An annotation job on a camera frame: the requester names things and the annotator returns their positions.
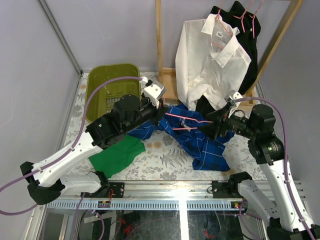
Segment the blue plaid shirt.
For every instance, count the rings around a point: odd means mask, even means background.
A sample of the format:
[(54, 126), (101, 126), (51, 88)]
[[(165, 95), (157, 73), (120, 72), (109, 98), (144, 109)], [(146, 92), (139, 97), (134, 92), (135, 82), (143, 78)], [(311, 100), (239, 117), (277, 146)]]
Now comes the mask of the blue plaid shirt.
[(190, 111), (183, 104), (171, 106), (158, 125), (150, 121), (128, 134), (140, 140), (147, 140), (154, 131), (164, 131), (172, 136), (179, 145), (193, 158), (194, 170), (227, 172), (230, 167), (223, 156), (234, 133), (211, 140), (204, 133), (195, 129), (206, 125), (205, 118), (196, 111)]

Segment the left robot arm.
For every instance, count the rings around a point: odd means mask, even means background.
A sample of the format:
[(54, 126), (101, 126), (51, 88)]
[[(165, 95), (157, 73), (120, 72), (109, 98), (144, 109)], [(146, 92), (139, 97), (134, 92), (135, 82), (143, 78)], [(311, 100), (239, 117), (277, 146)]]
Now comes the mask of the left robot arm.
[(43, 161), (27, 161), (20, 166), (30, 197), (38, 205), (46, 205), (61, 196), (107, 197), (110, 183), (103, 172), (67, 175), (67, 171), (78, 162), (120, 143), (126, 134), (144, 123), (158, 124), (169, 109), (162, 100), (154, 106), (149, 97), (124, 95), (113, 104), (110, 113), (89, 124), (73, 143)]

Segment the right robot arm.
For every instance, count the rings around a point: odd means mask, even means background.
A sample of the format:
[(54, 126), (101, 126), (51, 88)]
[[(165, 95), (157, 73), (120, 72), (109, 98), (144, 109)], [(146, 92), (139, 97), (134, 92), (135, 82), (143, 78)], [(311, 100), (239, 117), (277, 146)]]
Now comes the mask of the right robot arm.
[(248, 139), (249, 152), (266, 176), (271, 201), (247, 172), (232, 174), (222, 187), (241, 197), (258, 213), (270, 240), (318, 240), (320, 227), (309, 216), (290, 173), (285, 144), (275, 135), (276, 118), (271, 107), (255, 105), (248, 118), (229, 114), (231, 105), (208, 115), (211, 123), (198, 127), (213, 141), (234, 133)]

